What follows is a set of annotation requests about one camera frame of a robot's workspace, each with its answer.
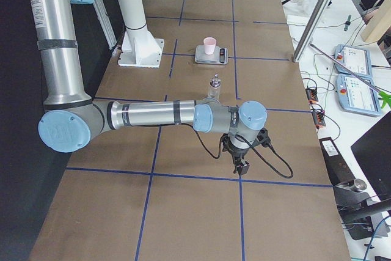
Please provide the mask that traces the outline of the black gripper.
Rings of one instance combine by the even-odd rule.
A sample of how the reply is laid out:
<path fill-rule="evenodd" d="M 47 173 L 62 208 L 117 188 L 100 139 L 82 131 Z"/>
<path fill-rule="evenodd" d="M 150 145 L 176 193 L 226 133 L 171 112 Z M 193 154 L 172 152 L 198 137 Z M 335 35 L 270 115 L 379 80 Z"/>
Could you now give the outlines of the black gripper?
<path fill-rule="evenodd" d="M 222 151 L 228 152 L 232 156 L 234 164 L 234 174 L 244 175 L 248 172 L 250 164 L 244 159 L 250 146 L 256 140 L 258 132 L 248 134 L 235 134 L 230 136 L 222 135 Z"/>

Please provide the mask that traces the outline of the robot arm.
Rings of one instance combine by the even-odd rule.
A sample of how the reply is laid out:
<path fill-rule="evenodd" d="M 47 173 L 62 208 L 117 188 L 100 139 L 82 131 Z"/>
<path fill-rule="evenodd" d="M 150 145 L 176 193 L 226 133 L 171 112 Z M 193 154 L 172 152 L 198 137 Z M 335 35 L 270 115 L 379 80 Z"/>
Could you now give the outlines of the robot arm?
<path fill-rule="evenodd" d="M 244 175 L 249 150 L 265 142 L 267 112 L 257 101 L 225 106 L 217 97 L 142 103 L 95 98 L 104 67 L 91 54 L 80 55 L 73 6 L 104 7 L 102 0 L 30 0 L 46 79 L 47 98 L 37 129 L 51 149 L 72 153 L 98 135 L 123 127 L 187 125 L 196 134 L 219 133 L 219 151 L 231 155 L 234 171 Z"/>

